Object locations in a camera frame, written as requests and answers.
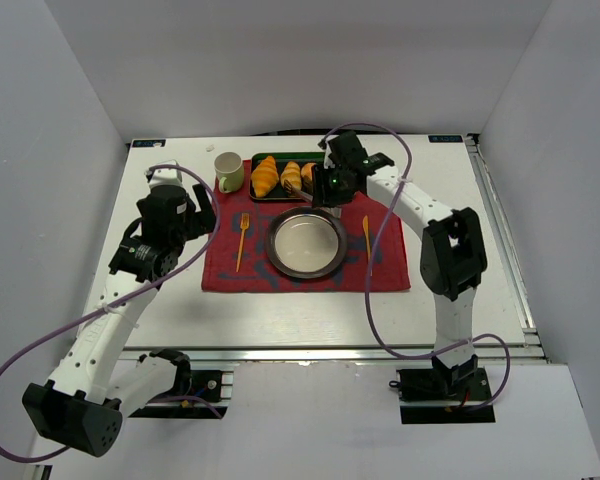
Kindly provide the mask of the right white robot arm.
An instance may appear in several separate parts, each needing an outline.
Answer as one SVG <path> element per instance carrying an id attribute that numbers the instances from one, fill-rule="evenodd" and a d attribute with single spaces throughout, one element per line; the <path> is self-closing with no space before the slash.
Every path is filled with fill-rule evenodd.
<path id="1" fill-rule="evenodd" d="M 316 207 L 340 207 L 358 194 L 383 205 L 421 242 L 420 275 L 434 298 L 436 337 L 428 354 L 439 390 L 453 394 L 477 370 L 473 303 L 487 268 L 481 224 L 471 208 L 452 209 L 408 178 L 383 153 L 369 154 L 353 131 L 319 142 L 323 163 L 313 167 Z"/>

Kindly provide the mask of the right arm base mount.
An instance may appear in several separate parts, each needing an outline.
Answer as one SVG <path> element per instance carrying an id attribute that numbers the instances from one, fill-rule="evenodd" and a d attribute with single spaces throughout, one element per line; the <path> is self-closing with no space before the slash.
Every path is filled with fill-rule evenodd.
<path id="1" fill-rule="evenodd" d="M 410 368 L 396 372 L 388 387 L 397 393 L 403 425 L 488 424 L 496 417 L 491 405 L 477 406 L 491 398 L 484 368 L 459 386 L 446 384 L 433 369 Z"/>

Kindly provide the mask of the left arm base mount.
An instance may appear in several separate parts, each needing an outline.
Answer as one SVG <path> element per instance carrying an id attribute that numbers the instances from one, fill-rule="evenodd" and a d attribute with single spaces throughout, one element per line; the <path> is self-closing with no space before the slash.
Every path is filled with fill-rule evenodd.
<path id="1" fill-rule="evenodd" d="M 232 396 L 233 372 L 222 370 L 193 370 L 187 396 L 200 401 L 177 400 L 151 403 L 131 415 L 145 419 L 220 419 L 227 412 Z"/>

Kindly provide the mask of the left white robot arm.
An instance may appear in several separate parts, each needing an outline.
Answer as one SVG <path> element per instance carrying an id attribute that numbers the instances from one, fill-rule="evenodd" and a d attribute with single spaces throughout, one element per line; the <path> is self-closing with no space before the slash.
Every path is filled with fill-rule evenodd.
<path id="1" fill-rule="evenodd" d="M 151 187 L 137 208 L 139 218 L 109 263 L 102 316 L 81 331 L 46 383 L 30 384 L 22 398 L 42 437 L 94 457 L 111 449 L 125 418 L 156 397 L 184 396 L 191 388 L 189 357 L 172 349 L 141 356 L 118 380 L 112 373 L 186 242 L 212 233 L 215 213 L 202 185 L 187 192 L 178 182 Z"/>

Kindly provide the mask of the small striped croissant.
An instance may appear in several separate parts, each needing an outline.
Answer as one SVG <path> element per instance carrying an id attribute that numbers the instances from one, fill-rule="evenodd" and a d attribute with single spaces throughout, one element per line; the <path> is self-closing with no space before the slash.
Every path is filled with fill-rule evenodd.
<path id="1" fill-rule="evenodd" d="M 302 190 L 301 168 L 296 162 L 290 161 L 286 164 L 280 175 L 280 183 L 289 196 L 294 196 L 297 191 Z"/>

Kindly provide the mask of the metal tongs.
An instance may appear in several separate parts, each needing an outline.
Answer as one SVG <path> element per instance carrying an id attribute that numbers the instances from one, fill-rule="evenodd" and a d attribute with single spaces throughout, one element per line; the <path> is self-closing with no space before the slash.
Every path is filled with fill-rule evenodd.
<path id="1" fill-rule="evenodd" d="M 296 188 L 293 184 L 291 184 L 288 181 L 285 181 L 283 183 L 283 188 L 285 189 L 285 191 L 291 195 L 294 196 L 308 204 L 310 204 L 313 208 L 315 208 L 315 205 L 313 204 L 313 196 L 307 192 L 304 192 L 301 189 Z M 340 207 L 325 207 L 325 206 L 320 206 L 321 210 L 324 210 L 325 212 L 331 214 L 332 216 L 334 216 L 336 219 L 340 219 L 341 218 L 341 214 L 342 214 L 342 209 Z"/>

